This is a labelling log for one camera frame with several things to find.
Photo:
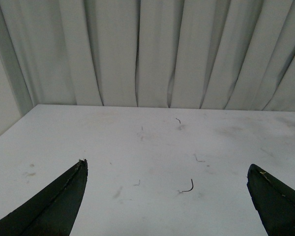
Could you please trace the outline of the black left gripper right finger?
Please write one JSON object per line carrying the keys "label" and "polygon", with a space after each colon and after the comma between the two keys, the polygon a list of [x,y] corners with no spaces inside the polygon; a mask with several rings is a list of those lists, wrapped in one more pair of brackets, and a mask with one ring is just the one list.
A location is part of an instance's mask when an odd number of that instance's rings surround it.
{"label": "black left gripper right finger", "polygon": [[295,236],[295,190],[251,164],[247,188],[269,236]]}

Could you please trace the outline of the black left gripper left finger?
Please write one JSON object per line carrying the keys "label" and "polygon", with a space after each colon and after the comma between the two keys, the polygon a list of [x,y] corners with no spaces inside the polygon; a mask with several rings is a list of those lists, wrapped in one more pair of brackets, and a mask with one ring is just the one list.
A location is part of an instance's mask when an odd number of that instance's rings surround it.
{"label": "black left gripper left finger", "polygon": [[88,179],[88,163],[79,160],[36,195],[0,220],[0,236],[68,236]]}

